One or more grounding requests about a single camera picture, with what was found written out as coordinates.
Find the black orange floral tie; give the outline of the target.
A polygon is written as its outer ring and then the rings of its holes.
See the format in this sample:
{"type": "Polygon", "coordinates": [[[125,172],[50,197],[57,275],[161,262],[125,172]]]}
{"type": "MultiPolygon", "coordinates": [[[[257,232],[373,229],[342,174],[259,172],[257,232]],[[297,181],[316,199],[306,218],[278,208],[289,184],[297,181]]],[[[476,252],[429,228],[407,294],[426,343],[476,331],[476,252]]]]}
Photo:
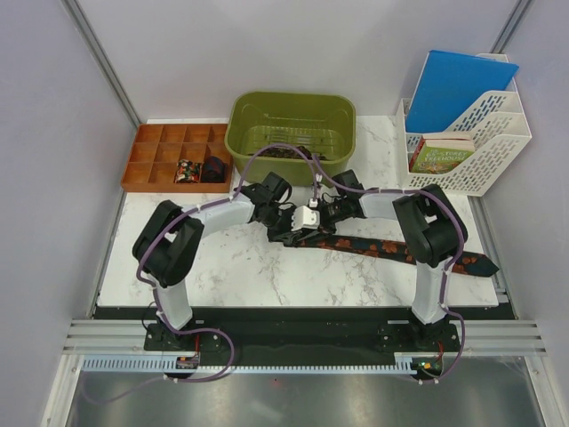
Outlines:
{"type": "MultiPolygon", "coordinates": [[[[416,263],[405,242],[387,239],[324,235],[293,243],[289,247],[327,249],[412,265],[416,263]]],[[[489,278],[499,270],[485,254],[468,251],[464,251],[453,265],[453,273],[481,278],[489,278]]]]}

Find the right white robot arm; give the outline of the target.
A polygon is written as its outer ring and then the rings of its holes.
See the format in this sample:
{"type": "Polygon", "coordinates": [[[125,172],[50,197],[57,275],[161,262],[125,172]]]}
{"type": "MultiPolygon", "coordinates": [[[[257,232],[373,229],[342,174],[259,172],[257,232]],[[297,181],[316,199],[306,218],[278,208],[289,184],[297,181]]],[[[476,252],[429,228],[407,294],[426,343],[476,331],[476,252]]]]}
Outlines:
{"type": "Polygon", "coordinates": [[[332,179],[338,194],[309,201],[302,225],[316,234],[305,246],[374,258],[393,259],[416,268],[415,295],[402,334],[417,350],[451,338],[453,312],[446,288],[461,258],[468,232],[445,193],[436,184],[423,189],[366,189],[352,171],[332,179]],[[341,236],[336,226],[348,219],[382,219],[398,224],[403,241],[341,236]]]}

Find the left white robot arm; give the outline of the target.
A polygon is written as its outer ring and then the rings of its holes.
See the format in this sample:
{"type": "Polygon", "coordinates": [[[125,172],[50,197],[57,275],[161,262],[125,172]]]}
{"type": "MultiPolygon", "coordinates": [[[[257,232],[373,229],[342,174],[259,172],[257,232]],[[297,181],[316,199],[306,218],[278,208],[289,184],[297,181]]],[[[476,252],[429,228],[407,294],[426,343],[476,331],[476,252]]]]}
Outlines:
{"type": "Polygon", "coordinates": [[[260,222],[274,227],[283,214],[280,205],[292,186],[275,173],[260,183],[238,186],[233,193],[183,209],[171,200],[160,203],[137,237],[132,256],[136,278],[152,289],[164,339],[176,350],[195,340],[195,328],[185,279],[196,259],[200,242],[237,225],[260,222]]]}

